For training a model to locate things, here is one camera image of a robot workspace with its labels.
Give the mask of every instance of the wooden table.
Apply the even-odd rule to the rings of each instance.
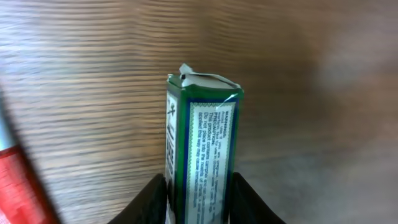
[[[245,89],[236,171],[287,223],[398,220],[394,0],[1,1],[8,113],[65,223],[164,171],[165,79]]]

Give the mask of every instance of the white label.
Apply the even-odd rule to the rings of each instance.
[[[175,164],[177,162],[175,154],[177,144],[178,99],[167,92],[166,105],[166,183],[168,192],[171,194],[167,197],[166,223],[174,224],[175,215],[171,210],[169,197],[174,197]]]
[[[185,223],[221,223],[235,103],[191,103]]]

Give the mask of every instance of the red object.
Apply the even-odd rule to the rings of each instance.
[[[0,224],[54,224],[55,213],[0,117]]]

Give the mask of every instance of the box top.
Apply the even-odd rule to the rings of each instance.
[[[182,64],[180,67],[179,80],[181,87],[190,85],[197,85],[200,87],[216,88],[216,89],[240,89],[240,85],[228,80],[221,75],[197,73],[192,70],[187,64]]]

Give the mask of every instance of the green package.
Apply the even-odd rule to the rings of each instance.
[[[242,88],[188,65],[167,79],[168,224],[228,222]]]

